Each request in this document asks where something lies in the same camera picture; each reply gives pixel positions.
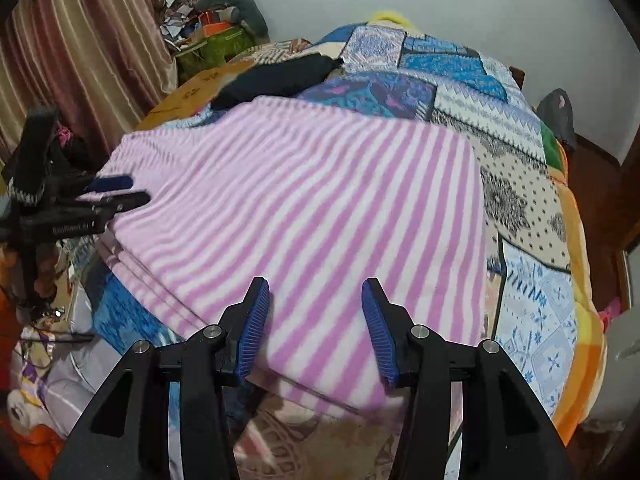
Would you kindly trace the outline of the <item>dark green neck pillow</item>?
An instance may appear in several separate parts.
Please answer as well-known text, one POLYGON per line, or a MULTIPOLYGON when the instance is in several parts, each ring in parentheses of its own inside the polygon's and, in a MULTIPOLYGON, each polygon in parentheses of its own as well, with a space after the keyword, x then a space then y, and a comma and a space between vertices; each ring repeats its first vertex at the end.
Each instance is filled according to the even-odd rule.
POLYGON ((258 44, 269 40, 268 25, 254 0, 198 0, 195 9, 220 11, 223 21, 242 26, 258 44))

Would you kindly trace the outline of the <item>patchwork bed quilt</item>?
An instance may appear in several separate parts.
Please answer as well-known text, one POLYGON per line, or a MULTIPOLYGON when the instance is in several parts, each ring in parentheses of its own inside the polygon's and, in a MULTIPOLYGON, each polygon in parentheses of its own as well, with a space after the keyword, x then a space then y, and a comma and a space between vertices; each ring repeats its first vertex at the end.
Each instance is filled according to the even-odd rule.
POLYGON ((551 131, 498 61, 382 24, 314 46, 344 72, 207 126, 129 133, 104 166, 150 202, 98 248, 181 337, 265 278, 250 375, 267 397, 244 479, 383 479, 406 399, 386 393, 360 306, 378 278, 459 344, 495 337, 563 439, 599 390, 605 341, 582 222, 551 131))

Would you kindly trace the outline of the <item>yellow curved headboard bar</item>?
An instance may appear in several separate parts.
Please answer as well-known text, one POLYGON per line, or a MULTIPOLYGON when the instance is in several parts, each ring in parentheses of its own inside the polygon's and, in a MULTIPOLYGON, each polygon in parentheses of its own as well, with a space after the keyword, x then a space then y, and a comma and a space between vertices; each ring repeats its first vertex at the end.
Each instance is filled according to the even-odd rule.
POLYGON ((372 24, 378 22, 395 24, 399 25, 400 27, 414 27, 414 25, 408 20, 408 18, 405 18, 400 13, 391 10, 384 10, 373 13, 369 18, 369 23, 372 24))

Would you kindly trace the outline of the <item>wooden lap desk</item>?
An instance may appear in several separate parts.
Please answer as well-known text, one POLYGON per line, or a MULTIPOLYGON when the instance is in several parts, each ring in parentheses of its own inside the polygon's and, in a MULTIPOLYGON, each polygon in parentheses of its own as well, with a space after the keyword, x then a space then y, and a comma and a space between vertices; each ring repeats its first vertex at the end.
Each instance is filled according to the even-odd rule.
POLYGON ((202 70, 163 99, 134 127, 134 130, 151 130, 165 122, 193 116, 222 88, 254 65, 254 61, 245 60, 202 70))

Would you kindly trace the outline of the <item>grey bag on floor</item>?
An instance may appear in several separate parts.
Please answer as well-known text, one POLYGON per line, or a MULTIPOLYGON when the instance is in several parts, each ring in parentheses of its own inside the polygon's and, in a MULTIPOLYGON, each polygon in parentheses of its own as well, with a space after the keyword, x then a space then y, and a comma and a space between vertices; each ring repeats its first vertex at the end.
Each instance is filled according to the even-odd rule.
POLYGON ((539 102, 536 114, 552 131, 555 139, 563 145, 563 148, 570 152, 576 150, 573 107, 570 97, 564 89, 556 88, 547 94, 539 102))

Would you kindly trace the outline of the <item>striped maroon curtain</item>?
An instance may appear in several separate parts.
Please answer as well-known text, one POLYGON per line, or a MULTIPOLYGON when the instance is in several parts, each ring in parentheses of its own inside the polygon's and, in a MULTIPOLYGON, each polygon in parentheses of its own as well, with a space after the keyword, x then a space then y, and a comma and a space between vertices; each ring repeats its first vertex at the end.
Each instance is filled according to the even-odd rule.
POLYGON ((1 155, 30 108, 55 105, 104 162, 178 84, 166 0, 1 0, 1 155))

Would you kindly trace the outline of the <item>black folded garment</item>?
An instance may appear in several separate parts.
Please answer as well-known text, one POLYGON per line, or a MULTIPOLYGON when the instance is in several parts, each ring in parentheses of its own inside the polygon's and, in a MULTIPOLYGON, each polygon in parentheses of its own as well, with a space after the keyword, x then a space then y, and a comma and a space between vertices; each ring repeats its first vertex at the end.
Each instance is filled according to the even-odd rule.
POLYGON ((210 102, 213 110, 230 110, 258 96, 292 98, 321 84, 344 64, 341 58, 313 53, 276 63, 256 65, 222 88, 210 102))

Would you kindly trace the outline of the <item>pink striped fleece pants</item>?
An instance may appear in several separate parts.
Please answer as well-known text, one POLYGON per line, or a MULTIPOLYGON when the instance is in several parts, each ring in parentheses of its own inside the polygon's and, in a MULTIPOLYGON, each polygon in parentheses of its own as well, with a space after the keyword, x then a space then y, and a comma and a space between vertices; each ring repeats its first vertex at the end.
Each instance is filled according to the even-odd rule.
POLYGON ((334 416, 398 410, 360 306, 368 278, 440 336, 480 340, 483 185, 460 133, 259 98, 207 127, 129 133, 103 173, 130 174, 151 201, 116 217, 99 250, 175 333, 268 281, 252 376, 282 398, 334 416))

